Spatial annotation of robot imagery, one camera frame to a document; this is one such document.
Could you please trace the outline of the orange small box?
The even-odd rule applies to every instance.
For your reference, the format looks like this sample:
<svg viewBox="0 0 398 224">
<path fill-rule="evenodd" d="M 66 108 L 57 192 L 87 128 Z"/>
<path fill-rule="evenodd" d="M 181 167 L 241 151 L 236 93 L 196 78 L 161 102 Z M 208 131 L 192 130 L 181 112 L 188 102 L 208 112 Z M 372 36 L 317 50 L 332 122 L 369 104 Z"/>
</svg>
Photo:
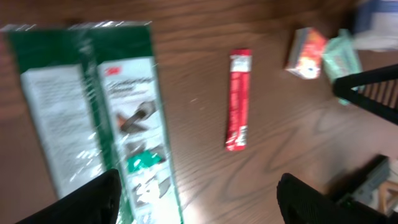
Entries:
<svg viewBox="0 0 398 224">
<path fill-rule="evenodd" d="M 305 80 L 318 78 L 327 39 L 312 27 L 295 31 L 285 69 Z"/>
</svg>

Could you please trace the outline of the white tub with blue label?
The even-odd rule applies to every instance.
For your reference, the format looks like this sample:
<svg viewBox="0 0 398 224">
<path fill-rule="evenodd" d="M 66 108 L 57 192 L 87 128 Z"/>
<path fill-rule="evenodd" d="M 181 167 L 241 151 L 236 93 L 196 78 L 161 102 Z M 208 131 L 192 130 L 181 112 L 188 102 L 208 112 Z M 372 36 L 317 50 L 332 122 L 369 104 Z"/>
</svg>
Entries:
<svg viewBox="0 0 398 224">
<path fill-rule="evenodd" d="M 397 0 L 359 1 L 353 45 L 357 50 L 397 50 Z"/>
</svg>

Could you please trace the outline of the red snack packet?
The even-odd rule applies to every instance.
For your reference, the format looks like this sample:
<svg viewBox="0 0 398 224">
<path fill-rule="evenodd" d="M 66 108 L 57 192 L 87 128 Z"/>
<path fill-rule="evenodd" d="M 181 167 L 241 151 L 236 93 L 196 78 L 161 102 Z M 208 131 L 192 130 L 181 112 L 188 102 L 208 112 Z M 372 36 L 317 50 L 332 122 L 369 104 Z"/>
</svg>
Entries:
<svg viewBox="0 0 398 224">
<path fill-rule="evenodd" d="M 230 54 L 227 151 L 246 148 L 252 50 L 234 49 Z"/>
</svg>

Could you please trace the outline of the mint green wipes packet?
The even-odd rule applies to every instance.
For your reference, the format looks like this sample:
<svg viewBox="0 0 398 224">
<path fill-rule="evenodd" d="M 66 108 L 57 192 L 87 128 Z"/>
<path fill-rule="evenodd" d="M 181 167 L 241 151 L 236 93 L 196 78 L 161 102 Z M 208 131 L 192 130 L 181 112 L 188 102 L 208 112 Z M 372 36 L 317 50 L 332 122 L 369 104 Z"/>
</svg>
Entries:
<svg viewBox="0 0 398 224">
<path fill-rule="evenodd" d="M 348 29 L 340 29 L 338 36 L 328 41 L 322 60 L 323 69 L 331 84 L 338 78 L 363 71 Z"/>
</svg>

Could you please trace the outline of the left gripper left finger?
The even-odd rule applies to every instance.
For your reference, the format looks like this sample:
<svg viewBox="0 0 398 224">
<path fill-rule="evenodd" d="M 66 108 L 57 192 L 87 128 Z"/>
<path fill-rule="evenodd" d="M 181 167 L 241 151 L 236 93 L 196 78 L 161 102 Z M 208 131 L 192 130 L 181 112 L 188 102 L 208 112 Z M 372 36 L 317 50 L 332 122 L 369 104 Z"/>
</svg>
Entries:
<svg viewBox="0 0 398 224">
<path fill-rule="evenodd" d="M 17 224 L 116 224 L 121 178 L 110 169 Z"/>
</svg>

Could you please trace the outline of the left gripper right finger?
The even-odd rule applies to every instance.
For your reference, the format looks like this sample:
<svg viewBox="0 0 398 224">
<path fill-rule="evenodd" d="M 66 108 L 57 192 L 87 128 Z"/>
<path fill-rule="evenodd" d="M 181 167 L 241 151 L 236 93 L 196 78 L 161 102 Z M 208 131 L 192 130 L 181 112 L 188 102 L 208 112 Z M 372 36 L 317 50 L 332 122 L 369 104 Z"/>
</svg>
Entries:
<svg viewBox="0 0 398 224">
<path fill-rule="evenodd" d="M 367 224 L 388 223 L 389 219 L 356 202 L 341 207 L 290 173 L 277 185 L 277 202 L 286 224 Z"/>
</svg>

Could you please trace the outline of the white green glove package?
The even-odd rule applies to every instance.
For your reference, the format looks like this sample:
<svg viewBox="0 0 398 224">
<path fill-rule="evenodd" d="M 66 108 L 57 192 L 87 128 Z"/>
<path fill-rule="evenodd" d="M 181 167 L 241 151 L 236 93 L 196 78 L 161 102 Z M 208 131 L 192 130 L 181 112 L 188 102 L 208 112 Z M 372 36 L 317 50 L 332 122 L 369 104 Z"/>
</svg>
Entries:
<svg viewBox="0 0 398 224">
<path fill-rule="evenodd" d="M 57 196 L 116 188 L 113 223 L 182 223 L 150 24 L 8 25 L 2 33 Z"/>
</svg>

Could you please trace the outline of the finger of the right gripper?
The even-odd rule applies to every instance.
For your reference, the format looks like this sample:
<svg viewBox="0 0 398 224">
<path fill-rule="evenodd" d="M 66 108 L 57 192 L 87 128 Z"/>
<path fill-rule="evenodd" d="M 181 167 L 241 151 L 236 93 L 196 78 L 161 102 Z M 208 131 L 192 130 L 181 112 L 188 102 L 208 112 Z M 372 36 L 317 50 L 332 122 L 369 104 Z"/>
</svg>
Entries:
<svg viewBox="0 0 398 224">
<path fill-rule="evenodd" d="M 397 65 L 337 78 L 333 94 L 397 124 Z"/>
</svg>

